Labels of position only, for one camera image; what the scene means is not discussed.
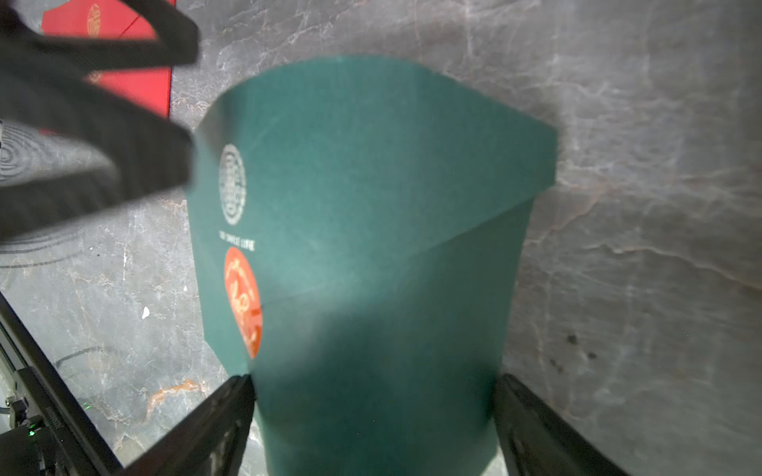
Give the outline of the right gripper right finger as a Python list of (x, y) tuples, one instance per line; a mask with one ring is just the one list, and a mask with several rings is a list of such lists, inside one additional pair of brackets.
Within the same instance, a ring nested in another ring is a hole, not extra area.
[(495, 382), (493, 415), (510, 475), (627, 475), (512, 374)]

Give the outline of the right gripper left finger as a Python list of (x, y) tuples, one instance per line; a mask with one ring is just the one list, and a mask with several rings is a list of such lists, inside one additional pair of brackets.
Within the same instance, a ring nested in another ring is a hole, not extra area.
[(122, 475), (236, 475), (255, 410), (250, 376), (228, 379)]

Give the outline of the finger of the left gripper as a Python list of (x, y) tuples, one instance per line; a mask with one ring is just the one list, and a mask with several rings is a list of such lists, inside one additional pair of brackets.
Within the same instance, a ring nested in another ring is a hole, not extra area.
[(200, 31), (192, 19), (166, 1), (124, 3), (152, 27), (153, 39), (119, 40), (43, 36), (22, 21), (12, 1), (1, 3), (1, 55), (53, 61), (76, 71), (122, 71), (192, 65)]
[(56, 227), (186, 184), (189, 131), (81, 73), (2, 59), (1, 117), (41, 132), (53, 156), (1, 188), (1, 238)]

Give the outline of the dark green envelope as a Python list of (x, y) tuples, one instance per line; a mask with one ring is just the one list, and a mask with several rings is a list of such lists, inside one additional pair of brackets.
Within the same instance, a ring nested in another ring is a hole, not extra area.
[(204, 337), (271, 475), (479, 475), (551, 125), (426, 67), (309, 59), (222, 93), (187, 192)]

